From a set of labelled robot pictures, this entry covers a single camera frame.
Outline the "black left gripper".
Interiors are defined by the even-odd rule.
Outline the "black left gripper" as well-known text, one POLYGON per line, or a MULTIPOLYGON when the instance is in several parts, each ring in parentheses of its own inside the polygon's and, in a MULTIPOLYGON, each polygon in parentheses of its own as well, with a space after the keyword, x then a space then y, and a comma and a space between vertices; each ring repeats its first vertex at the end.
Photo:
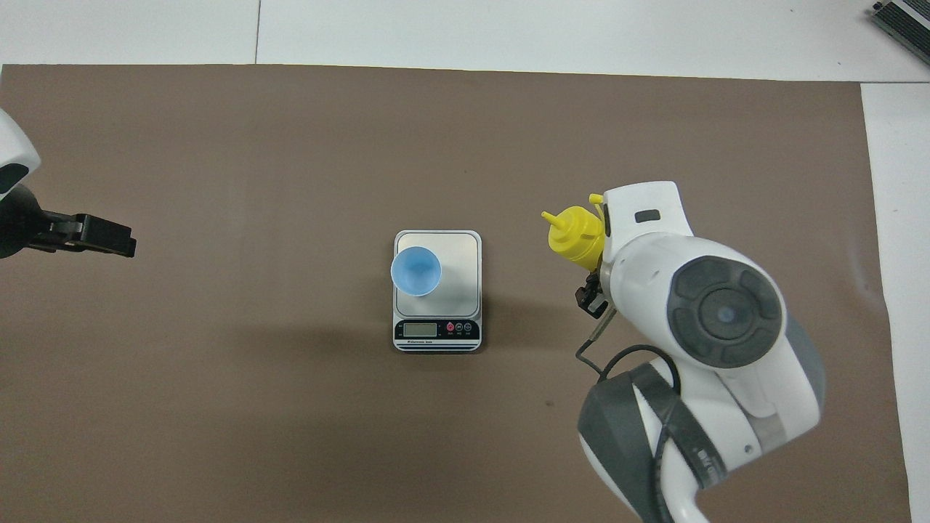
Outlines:
POLYGON ((25 185, 13 187, 1 202, 1 258, 28 247, 34 236, 37 251, 81 249, 134 258, 137 241, 132 233, 129 226, 86 213, 41 211, 36 196, 25 185))

